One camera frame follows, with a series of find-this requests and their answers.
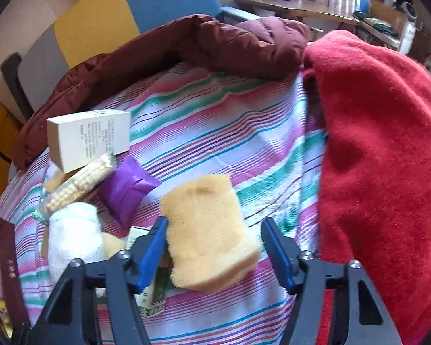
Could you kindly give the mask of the yellow sponge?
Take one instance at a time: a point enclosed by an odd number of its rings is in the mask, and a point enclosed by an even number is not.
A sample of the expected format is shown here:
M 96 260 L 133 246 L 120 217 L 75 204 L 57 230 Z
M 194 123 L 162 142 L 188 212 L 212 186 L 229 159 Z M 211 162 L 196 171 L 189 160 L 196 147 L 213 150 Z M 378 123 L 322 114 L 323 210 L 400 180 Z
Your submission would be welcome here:
M 101 236 L 106 259 L 115 256 L 121 250 L 125 250 L 126 242 L 124 240 L 106 232 L 102 232 Z
M 244 224 L 228 175 L 206 175 L 179 185 L 160 200 L 177 288 L 217 293 L 257 266 L 261 242 Z

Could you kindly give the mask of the green white sachet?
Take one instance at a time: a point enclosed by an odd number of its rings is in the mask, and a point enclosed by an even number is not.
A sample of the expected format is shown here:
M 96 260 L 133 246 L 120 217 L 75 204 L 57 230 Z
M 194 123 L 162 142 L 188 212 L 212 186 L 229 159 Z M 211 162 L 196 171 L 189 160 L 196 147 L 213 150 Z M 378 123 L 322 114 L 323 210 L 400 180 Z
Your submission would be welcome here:
M 165 251 L 151 284 L 134 296 L 141 317 L 150 318 L 165 312 L 169 282 L 170 256 L 168 251 Z

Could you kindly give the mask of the white rolled towel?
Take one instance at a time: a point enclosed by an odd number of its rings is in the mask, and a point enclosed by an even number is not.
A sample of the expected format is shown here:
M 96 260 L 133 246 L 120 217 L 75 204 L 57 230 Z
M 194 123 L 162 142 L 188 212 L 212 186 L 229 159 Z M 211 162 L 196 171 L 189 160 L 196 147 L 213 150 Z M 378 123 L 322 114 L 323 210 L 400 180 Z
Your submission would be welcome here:
M 95 206 L 73 202 L 49 219 L 48 266 L 53 284 L 74 258 L 98 262 L 106 257 Z

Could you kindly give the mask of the purple tissue packet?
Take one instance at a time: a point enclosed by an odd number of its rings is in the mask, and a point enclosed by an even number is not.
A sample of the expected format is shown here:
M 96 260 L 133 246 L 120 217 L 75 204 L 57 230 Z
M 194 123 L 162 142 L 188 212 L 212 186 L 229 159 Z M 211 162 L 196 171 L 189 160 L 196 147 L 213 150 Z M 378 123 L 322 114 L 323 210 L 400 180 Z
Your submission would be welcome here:
M 161 181 L 148 174 L 132 156 L 127 156 L 117 169 L 99 186 L 99 197 L 113 220 L 127 229 L 142 200 Z

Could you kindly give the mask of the packaged corn cob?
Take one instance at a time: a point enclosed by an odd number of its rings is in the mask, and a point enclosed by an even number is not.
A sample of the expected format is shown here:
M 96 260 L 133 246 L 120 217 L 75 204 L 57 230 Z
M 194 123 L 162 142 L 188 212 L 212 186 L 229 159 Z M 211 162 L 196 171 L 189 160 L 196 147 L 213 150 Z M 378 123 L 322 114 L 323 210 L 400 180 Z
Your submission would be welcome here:
M 117 168 L 113 154 L 103 154 L 59 185 L 38 205 L 34 218 L 47 223 L 58 210 L 86 197 Z

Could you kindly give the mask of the dark red box lid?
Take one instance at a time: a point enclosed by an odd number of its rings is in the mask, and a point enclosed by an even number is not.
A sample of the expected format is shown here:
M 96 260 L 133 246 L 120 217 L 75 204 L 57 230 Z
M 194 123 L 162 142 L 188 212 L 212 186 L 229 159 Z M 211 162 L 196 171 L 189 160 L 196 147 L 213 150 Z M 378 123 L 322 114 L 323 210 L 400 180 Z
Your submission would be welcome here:
M 15 251 L 14 225 L 2 218 L 0 218 L 0 270 L 2 293 L 11 325 L 15 328 L 30 327 Z

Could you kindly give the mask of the red fleece blanket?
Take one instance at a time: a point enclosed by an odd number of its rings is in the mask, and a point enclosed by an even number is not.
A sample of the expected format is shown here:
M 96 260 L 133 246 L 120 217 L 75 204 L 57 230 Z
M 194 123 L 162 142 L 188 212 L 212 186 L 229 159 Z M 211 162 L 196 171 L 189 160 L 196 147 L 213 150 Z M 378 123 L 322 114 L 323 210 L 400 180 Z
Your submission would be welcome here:
M 361 261 L 404 344 L 419 344 L 431 329 L 431 75 L 345 30 L 303 62 L 328 133 L 319 253 Z

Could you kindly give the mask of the white cardboard box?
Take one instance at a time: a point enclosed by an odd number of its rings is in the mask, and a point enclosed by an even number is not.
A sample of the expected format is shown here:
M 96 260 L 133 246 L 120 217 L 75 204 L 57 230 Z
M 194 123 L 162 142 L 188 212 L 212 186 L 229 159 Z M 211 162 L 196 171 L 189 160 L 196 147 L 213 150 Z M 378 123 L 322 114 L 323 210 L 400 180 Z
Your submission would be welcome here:
M 78 170 L 103 154 L 130 149 L 129 111 L 102 109 L 47 119 L 52 162 L 65 174 Z

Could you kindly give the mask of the striped bed sheet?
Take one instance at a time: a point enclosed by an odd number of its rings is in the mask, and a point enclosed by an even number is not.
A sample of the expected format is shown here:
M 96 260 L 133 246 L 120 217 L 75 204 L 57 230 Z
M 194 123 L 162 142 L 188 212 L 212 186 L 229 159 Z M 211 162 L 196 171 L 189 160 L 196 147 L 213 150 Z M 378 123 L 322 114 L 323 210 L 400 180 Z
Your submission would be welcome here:
M 271 217 L 300 250 L 315 250 L 325 152 L 321 114 L 304 91 L 301 74 L 266 81 L 181 63 L 133 83 L 95 111 L 102 109 L 130 112 L 130 149 L 114 155 L 117 167 L 132 156 L 161 181 L 124 230 L 100 200 L 103 182 L 78 201 L 96 207 L 101 233 L 126 242 L 121 251 L 130 249 L 163 216 L 163 196 L 206 175 L 230 176 L 244 224 L 261 242 L 255 269 L 220 292 L 178 288 L 170 279 L 165 312 L 141 317 L 149 344 L 281 344 L 295 298 L 276 279 L 261 223 Z M 14 176 L 0 198 L 0 218 L 14 225 L 31 323 L 13 326 L 11 343 L 116 344 L 106 298 L 110 258 L 74 258 L 56 284 L 50 277 L 49 220 L 40 222 L 34 213 L 51 193 L 45 184 L 57 168 L 46 147 Z

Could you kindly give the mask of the maroon puffer jacket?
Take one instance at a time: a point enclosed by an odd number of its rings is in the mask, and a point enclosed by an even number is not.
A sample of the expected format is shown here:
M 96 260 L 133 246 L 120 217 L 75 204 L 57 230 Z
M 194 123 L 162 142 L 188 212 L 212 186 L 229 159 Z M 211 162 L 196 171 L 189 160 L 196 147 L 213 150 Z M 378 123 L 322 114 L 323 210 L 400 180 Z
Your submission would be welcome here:
M 18 134 L 14 165 L 27 169 L 47 147 L 48 118 L 87 111 L 180 62 L 236 76 L 282 79 L 299 69 L 310 34 L 304 23 L 277 16 L 233 26 L 195 14 L 159 26 L 66 72 Z

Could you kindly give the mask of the grey yellow blue headboard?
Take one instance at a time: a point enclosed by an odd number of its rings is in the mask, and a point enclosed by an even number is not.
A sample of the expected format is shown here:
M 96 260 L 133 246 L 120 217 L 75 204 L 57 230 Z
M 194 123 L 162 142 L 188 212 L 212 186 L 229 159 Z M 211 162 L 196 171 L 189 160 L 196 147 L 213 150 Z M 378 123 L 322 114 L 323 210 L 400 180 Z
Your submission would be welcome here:
M 235 22 L 257 17 L 222 6 L 220 0 L 79 0 L 31 40 L 24 55 L 9 55 L 1 63 L 1 72 L 24 119 L 29 120 L 74 66 L 193 14 Z

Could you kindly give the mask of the wooden desk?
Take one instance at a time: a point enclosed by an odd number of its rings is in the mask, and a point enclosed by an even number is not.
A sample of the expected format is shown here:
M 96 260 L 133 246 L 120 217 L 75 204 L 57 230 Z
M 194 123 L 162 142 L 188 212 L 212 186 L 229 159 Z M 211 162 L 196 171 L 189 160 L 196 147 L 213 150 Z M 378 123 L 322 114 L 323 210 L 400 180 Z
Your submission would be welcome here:
M 288 19 L 317 18 L 349 25 L 359 23 L 359 20 L 352 15 L 340 13 L 337 9 L 308 0 L 234 0 L 234 2 L 239 7 L 248 9 L 249 12 L 254 8 L 259 8 Z

